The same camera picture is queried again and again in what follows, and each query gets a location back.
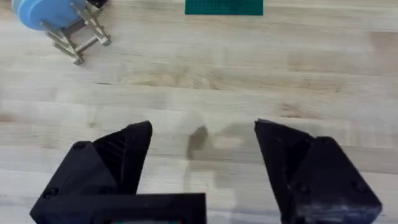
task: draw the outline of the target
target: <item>blue object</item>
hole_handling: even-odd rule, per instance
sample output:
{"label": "blue object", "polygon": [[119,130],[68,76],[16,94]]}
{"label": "blue object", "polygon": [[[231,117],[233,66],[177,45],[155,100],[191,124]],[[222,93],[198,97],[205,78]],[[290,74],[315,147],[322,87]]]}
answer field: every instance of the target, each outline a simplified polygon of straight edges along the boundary
{"label": "blue object", "polygon": [[12,0],[12,8],[28,28],[43,30],[42,21],[57,30],[69,26],[79,16],[70,3],[84,10],[85,0]]}

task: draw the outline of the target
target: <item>green mat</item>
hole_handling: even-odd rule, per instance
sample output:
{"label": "green mat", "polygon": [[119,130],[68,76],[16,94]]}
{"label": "green mat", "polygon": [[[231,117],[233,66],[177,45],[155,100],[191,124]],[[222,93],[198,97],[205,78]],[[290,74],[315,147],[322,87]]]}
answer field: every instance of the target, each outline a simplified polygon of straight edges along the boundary
{"label": "green mat", "polygon": [[185,0],[186,15],[262,16],[263,0]]}

